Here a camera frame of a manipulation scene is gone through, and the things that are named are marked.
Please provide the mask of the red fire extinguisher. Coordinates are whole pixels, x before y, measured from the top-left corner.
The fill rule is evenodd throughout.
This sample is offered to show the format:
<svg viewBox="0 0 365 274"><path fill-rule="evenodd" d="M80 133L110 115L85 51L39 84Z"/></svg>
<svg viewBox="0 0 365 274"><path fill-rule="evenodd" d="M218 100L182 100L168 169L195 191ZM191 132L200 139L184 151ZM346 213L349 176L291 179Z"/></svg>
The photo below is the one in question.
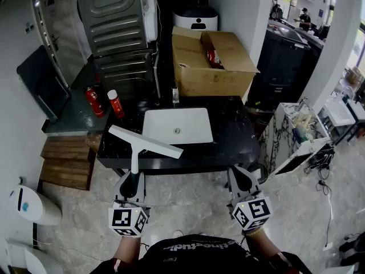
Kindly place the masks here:
<svg viewBox="0 0 365 274"><path fill-rule="evenodd" d="M104 108L98 98L97 93L93 85L86 86L84 88L84 95L86 96L89 104L91 105L97 118L102 118L105 115Z"/></svg>

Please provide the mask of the white bin with blue sticker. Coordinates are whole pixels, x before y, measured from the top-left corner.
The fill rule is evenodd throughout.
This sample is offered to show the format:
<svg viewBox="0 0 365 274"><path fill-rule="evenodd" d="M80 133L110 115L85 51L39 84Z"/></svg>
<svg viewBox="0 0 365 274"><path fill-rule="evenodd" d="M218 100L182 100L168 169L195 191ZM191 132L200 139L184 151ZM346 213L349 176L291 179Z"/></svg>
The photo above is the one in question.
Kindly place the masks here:
<svg viewBox="0 0 365 274"><path fill-rule="evenodd" d="M61 222L60 208L32 188L18 185L9 198L15 212L28 221L40 225L58 225Z"/></svg>

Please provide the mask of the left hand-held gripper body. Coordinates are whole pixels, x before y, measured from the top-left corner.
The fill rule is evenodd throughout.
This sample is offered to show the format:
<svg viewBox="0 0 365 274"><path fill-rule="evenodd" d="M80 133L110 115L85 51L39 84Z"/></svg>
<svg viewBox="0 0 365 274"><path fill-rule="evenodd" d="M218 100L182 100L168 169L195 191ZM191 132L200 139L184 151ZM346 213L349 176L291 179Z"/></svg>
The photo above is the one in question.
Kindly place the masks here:
<svg viewBox="0 0 365 274"><path fill-rule="evenodd" d="M142 198L127 199L113 196L108 209L108 226L120 236L141 237L150 216L150 208Z"/></svg>

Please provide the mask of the white squeegee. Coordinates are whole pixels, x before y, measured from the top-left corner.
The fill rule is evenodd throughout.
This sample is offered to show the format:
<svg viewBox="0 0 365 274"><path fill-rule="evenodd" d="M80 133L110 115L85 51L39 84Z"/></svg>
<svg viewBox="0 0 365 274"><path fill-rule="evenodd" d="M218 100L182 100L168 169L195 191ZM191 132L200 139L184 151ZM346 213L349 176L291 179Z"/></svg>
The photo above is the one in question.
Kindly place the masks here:
<svg viewBox="0 0 365 274"><path fill-rule="evenodd" d="M133 176L138 176L139 174L138 159L139 153L142 152L142 150L147 150L175 159L178 159L183 152L183 149L137 134L116 125L112 125L108 132L131 145L131 174Z"/></svg>

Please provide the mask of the black marble table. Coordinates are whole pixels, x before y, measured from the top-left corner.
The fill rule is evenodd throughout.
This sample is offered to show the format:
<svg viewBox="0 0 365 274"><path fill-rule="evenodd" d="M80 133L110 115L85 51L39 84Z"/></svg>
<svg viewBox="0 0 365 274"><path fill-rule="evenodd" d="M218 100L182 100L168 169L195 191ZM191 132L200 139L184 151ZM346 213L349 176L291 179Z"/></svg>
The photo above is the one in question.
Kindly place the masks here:
<svg viewBox="0 0 365 274"><path fill-rule="evenodd" d="M148 110L172 109L169 98L158 100L129 100L122 103L125 116L118 119L110 113L97 159L106 167L121 174L131 167L131 145L108 132L114 124L140 134L144 114ZM212 143L182 144L179 159L154 152L139 154L139 168L146 175L192 174L225 171L241 164L248 167L258 160L259 142L253 125L239 96L193 96L180 98L179 108L206 108L212 130Z"/></svg>

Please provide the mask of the black round bucket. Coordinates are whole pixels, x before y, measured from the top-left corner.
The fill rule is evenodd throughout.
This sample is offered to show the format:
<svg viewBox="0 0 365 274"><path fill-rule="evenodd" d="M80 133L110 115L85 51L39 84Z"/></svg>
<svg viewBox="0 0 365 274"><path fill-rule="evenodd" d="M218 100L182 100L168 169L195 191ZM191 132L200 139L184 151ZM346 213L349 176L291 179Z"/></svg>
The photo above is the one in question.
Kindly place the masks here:
<svg viewBox="0 0 365 274"><path fill-rule="evenodd" d="M265 181L267 181L268 178L268 172L266 167L261 163L252 163L248 167L248 171L251 172L255 178L258 180L259 184L263 184Z"/></svg>

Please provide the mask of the black tall appliance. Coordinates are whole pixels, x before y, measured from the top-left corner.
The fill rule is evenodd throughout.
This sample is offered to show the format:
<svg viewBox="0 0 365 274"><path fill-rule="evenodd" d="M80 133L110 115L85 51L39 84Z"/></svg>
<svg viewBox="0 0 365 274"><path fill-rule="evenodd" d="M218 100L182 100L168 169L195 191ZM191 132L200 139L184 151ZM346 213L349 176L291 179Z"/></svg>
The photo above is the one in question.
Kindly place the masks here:
<svg viewBox="0 0 365 274"><path fill-rule="evenodd" d="M246 105L275 110L279 103L297 102L303 91L302 61L310 46L290 27L268 20L257 73Z"/></svg>

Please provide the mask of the person's black printed shirt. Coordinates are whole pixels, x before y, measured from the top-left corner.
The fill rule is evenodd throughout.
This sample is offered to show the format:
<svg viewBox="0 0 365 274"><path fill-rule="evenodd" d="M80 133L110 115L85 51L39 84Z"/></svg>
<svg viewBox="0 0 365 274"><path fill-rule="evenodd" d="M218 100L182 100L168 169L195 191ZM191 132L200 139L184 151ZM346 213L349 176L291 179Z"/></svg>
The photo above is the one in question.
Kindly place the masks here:
<svg viewBox="0 0 365 274"><path fill-rule="evenodd" d="M263 259L235 240L185 235L152 245L137 262L112 258L90 274L312 274L300 258L280 252Z"/></svg>

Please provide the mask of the red white can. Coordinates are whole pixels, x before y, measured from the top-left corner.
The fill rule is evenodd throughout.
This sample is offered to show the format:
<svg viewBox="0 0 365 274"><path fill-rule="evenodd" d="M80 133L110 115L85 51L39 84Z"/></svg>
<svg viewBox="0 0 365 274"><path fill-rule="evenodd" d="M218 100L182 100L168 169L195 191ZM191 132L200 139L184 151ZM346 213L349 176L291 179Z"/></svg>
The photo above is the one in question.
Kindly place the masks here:
<svg viewBox="0 0 365 274"><path fill-rule="evenodd" d="M216 50L208 50L207 57L211 68L224 69Z"/></svg>

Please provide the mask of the open cardboard box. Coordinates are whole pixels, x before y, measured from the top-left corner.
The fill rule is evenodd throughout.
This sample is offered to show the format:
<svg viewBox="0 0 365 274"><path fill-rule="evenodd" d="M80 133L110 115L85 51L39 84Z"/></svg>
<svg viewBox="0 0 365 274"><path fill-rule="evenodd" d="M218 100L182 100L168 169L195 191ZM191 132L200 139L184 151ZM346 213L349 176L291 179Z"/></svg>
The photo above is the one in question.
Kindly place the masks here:
<svg viewBox="0 0 365 274"><path fill-rule="evenodd" d="M211 68L208 50L216 50L224 69ZM243 97L259 70L235 33L172 31L175 81L181 96Z"/></svg>

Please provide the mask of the grey metal door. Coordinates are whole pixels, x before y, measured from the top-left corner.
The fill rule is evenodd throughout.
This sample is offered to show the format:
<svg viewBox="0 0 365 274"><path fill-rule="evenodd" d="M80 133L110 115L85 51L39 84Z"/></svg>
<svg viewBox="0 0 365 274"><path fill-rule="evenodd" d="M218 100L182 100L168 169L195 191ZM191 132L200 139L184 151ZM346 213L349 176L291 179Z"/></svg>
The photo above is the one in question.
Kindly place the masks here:
<svg viewBox="0 0 365 274"><path fill-rule="evenodd" d="M65 85L71 87L88 62L90 53L77 12L76 0L34 0L40 25L46 35Z"/></svg>

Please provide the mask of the black chair base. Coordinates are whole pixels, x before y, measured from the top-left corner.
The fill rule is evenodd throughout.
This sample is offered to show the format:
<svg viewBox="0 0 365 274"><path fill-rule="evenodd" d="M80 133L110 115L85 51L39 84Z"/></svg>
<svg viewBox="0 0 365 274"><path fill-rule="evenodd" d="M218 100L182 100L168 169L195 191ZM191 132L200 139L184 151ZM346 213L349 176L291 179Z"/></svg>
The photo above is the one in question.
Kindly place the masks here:
<svg viewBox="0 0 365 274"><path fill-rule="evenodd" d="M341 256L340 265L342 267L359 264L365 270L365 232L351 241L347 241L339 247Z"/></svg>

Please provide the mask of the white black round bin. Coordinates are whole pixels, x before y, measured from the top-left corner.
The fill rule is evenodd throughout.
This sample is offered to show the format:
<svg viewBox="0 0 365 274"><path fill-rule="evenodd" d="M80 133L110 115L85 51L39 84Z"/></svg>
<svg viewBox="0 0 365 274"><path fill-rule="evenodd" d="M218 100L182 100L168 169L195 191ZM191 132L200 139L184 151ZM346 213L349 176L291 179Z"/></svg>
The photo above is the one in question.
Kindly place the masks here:
<svg viewBox="0 0 365 274"><path fill-rule="evenodd" d="M198 31L217 31L218 12L209 5L186 5L173 12L173 25Z"/></svg>

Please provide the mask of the dark grey microwave oven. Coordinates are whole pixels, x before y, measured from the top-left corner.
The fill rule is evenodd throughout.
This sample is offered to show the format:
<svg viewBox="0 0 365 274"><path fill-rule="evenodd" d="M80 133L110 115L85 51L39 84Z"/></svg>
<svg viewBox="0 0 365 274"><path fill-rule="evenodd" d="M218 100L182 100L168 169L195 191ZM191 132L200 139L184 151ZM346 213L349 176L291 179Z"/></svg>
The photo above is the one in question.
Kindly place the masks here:
<svg viewBox="0 0 365 274"><path fill-rule="evenodd" d="M51 123L56 123L71 97L43 45L17 67L17 74Z"/></svg>

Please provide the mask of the white marble cabinet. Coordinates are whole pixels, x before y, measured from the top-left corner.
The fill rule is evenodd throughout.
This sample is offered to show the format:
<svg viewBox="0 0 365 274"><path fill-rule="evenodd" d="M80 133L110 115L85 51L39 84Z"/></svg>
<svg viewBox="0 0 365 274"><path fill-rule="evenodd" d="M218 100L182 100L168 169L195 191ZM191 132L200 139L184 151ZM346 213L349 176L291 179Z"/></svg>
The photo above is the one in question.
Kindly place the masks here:
<svg viewBox="0 0 365 274"><path fill-rule="evenodd" d="M280 103L259 138L259 162L268 178L295 171L331 139L306 103Z"/></svg>

